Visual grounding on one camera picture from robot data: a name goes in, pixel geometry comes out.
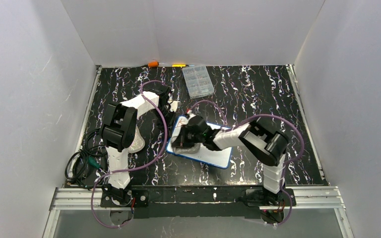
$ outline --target clear plastic storage box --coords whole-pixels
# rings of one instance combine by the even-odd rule
[[[185,67],[182,72],[191,99],[214,94],[214,86],[205,66]]]

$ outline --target black marble-pattern surface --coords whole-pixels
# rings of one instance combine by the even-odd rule
[[[208,99],[216,102],[226,116],[228,127],[255,114],[265,113],[283,117],[292,122],[304,137],[306,148],[301,161],[287,167],[287,184],[326,184],[320,177],[312,146],[306,133],[294,90],[284,65],[279,66],[208,66],[215,93],[191,100],[180,67],[104,68],[101,71],[91,106],[86,132],[102,125],[104,110],[110,102],[122,102],[139,94],[141,83],[160,80],[173,88],[174,100],[182,103],[177,115],[182,115],[195,102]],[[223,124],[220,114],[210,105],[200,104],[194,113],[206,121]],[[276,130],[285,132],[291,142],[287,158],[294,158],[299,141],[289,127],[278,120],[264,119]],[[144,114],[138,128],[145,139],[145,148],[129,154],[129,167],[138,167],[151,161],[161,149],[163,134],[156,126],[152,112]],[[230,166],[220,169],[167,152],[150,167],[131,172],[132,185],[239,185],[262,184],[262,164],[245,148],[233,149]]]

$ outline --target black cable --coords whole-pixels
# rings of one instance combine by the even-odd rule
[[[125,223],[125,222],[128,222],[128,221],[130,221],[130,220],[131,220],[131,219],[124,220],[124,222],[122,222],[122,224]]]
[[[78,151],[75,152],[71,158],[69,159],[66,167],[65,167],[65,177],[67,181],[71,184],[76,184],[79,187],[86,188],[86,189],[91,189],[93,187],[92,185],[86,185],[83,182],[83,179],[86,179],[88,176],[90,176],[93,172],[92,167],[89,165],[89,159],[90,157],[96,161],[98,159],[104,161],[104,167],[101,166],[105,171],[108,169],[108,164],[107,164],[107,151],[102,150],[104,146],[102,145],[97,145],[93,147],[89,147],[89,142],[92,138],[94,138],[95,135],[98,135],[99,128],[90,131],[89,133],[85,134],[83,137],[83,142],[82,142],[82,148]],[[74,164],[72,165],[72,177],[69,177],[68,172],[69,168],[71,167],[72,161],[75,160]]]

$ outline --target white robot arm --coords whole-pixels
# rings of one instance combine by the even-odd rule
[[[171,88],[144,91],[144,96],[162,111],[168,124],[172,124],[178,107],[177,101],[171,101]],[[136,120],[144,113],[154,109],[141,95],[117,105],[109,104],[100,128],[100,135],[108,153],[109,171],[128,168],[128,153],[136,153],[145,146]],[[130,182],[129,172],[111,174],[109,184],[118,189],[125,189]]]

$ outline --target green connector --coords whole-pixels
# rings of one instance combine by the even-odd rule
[[[101,166],[97,163],[96,159],[94,159],[94,158],[91,157],[91,156],[88,157],[88,163],[89,163],[91,166],[95,167],[96,169],[100,169],[100,168],[101,168]]]

